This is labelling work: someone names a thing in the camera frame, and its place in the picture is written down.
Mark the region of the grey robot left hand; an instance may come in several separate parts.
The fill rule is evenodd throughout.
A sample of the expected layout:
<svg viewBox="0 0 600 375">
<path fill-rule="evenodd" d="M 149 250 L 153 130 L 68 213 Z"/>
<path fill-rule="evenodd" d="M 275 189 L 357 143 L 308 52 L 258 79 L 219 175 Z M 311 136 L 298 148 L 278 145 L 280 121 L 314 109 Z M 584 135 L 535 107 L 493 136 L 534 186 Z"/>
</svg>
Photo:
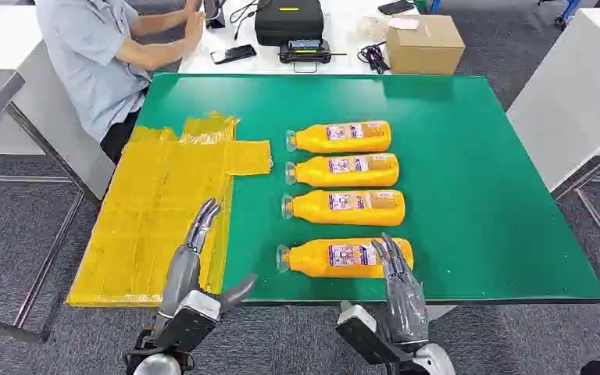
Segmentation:
<svg viewBox="0 0 600 375">
<path fill-rule="evenodd" d="M 164 327 L 183 307 L 196 308 L 201 314 L 218 320 L 222 313 L 230 310 L 254 288 L 258 277 L 250 273 L 241 283 L 220 295 L 210 295 L 199 286 L 201 254 L 221 205 L 215 198 L 204 202 L 190 225 L 183 243 L 174 252 L 166 273 L 166 283 L 155 318 L 153 336 L 157 338 Z"/>
</svg>

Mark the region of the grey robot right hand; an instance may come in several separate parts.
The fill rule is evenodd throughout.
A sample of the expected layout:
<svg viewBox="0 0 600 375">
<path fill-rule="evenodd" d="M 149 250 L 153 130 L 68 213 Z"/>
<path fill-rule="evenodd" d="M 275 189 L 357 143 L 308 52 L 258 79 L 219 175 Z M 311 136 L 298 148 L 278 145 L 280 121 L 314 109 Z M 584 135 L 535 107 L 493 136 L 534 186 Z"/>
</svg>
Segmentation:
<svg viewBox="0 0 600 375">
<path fill-rule="evenodd" d="M 371 245 L 384 271 L 389 317 L 387 326 L 395 345 L 418 348 L 429 341 L 427 306 L 420 282 L 414 277 L 400 247 L 382 233 Z"/>
</svg>

